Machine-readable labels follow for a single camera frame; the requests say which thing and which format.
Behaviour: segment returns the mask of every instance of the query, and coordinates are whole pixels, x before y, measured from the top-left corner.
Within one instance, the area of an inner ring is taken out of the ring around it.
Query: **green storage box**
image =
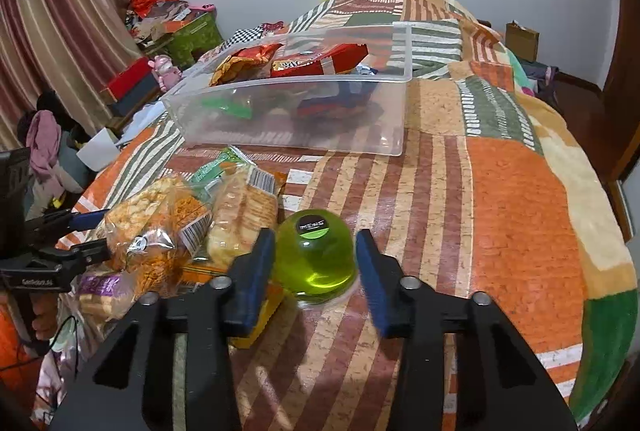
[[[157,43],[149,46],[145,55],[153,58],[166,54],[171,57],[175,66],[186,70],[193,66],[200,56],[220,45],[222,41],[213,14],[207,12],[167,38],[162,37]]]

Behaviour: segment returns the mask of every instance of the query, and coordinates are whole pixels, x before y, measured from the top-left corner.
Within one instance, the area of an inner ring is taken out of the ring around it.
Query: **curtain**
[[[89,134],[111,117],[98,96],[140,57],[124,26],[129,0],[0,0],[0,144],[19,146],[18,119],[56,91]]]

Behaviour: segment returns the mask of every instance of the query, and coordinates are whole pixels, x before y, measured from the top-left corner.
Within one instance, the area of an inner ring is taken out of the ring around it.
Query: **human hand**
[[[0,292],[0,304],[7,304],[7,293]],[[36,318],[31,326],[36,330],[36,338],[47,341],[56,334],[58,327],[58,294],[47,292],[31,294],[31,304]]]

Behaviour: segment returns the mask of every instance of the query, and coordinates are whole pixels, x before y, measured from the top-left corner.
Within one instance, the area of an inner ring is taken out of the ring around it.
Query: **silver bolt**
[[[145,294],[142,294],[142,296],[140,296],[139,301],[140,301],[140,304],[149,306],[155,303],[156,301],[158,301],[159,299],[160,299],[160,296],[158,295],[158,292],[147,292]]]
[[[422,285],[422,282],[414,276],[404,276],[400,280],[400,286],[407,290],[415,290],[417,288],[420,288],[420,285]]]
[[[481,306],[487,306],[492,303],[491,296],[487,292],[476,292],[471,296],[474,303]]]
[[[231,278],[229,276],[214,277],[211,281],[209,281],[209,286],[211,288],[215,288],[216,290],[229,288],[231,286]]]

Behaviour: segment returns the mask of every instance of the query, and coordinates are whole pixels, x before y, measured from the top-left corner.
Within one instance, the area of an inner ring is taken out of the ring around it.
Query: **patchwork blanket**
[[[289,31],[392,23],[413,27],[401,156],[242,149],[288,174],[285,214],[327,208],[353,231],[370,228],[381,251],[436,290],[489,292],[580,420],[618,374],[636,321],[636,274],[607,197],[563,119],[522,92],[499,35],[455,0],[328,0]],[[111,207],[218,153],[182,142],[161,118],[76,209]],[[453,429],[453,341],[446,347]],[[361,290],[305,311],[285,302],[252,348],[231,350],[244,428],[384,429],[400,350],[379,340]]]

